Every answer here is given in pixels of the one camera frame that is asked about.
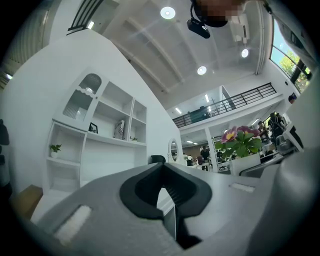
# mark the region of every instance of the glass railing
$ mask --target glass railing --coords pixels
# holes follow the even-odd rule
[[[214,104],[202,106],[200,109],[173,119],[173,121],[178,128],[181,128],[241,108],[275,93],[277,93],[276,90],[269,82]]]

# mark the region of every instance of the white vase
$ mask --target white vase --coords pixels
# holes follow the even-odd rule
[[[249,155],[247,157],[232,160],[230,171],[232,175],[239,176],[241,171],[258,166],[260,163],[260,155],[258,153]]]
[[[52,158],[57,158],[58,157],[58,152],[51,152],[51,157]]]

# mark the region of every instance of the black railing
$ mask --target black railing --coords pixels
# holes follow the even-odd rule
[[[69,33],[67,35],[85,30],[89,25],[90,19],[102,2],[103,0],[83,0],[71,27],[68,28]]]
[[[269,82],[236,96],[226,98],[219,102],[214,102],[211,105],[202,106],[200,107],[200,109],[173,119],[173,121],[178,128],[188,126],[202,120],[241,108],[245,105],[254,103],[275,93],[277,93],[276,90],[271,85],[271,82]]]

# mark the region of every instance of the ceiling light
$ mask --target ceiling light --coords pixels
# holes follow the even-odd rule
[[[175,110],[179,113],[179,114],[182,114],[182,112],[179,110],[179,108],[175,108]]]
[[[167,7],[164,7],[164,8],[161,9],[160,14],[166,20],[170,20],[174,16],[176,16],[176,11],[175,11],[175,9],[167,6]]]
[[[259,119],[255,120],[251,125],[253,126]]]
[[[241,52],[241,56],[242,56],[243,58],[248,57],[248,55],[249,55],[248,49],[244,49],[244,50]]]
[[[207,72],[207,68],[205,66],[201,66],[198,68],[198,74],[204,75]]]
[[[95,23],[94,23],[93,21],[90,21],[89,26],[88,26],[88,29],[90,29],[90,30],[91,30],[91,29],[92,29],[92,27],[94,26],[94,24],[95,24]]]

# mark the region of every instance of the glass window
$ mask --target glass window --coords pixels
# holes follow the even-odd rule
[[[286,43],[279,25],[274,21],[273,45],[270,60],[272,60],[291,80],[300,93],[309,84],[310,70],[300,60],[299,56]]]

